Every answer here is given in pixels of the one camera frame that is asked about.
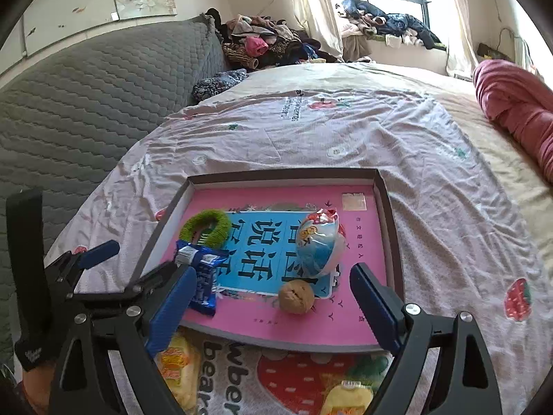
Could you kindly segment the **person left hand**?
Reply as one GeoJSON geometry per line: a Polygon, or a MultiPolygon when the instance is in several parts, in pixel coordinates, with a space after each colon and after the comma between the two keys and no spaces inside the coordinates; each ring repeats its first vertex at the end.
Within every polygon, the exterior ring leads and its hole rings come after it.
{"type": "Polygon", "coordinates": [[[22,372],[22,389],[30,407],[36,414],[47,414],[50,387],[54,380],[55,362],[48,361],[30,371],[22,372]]]}

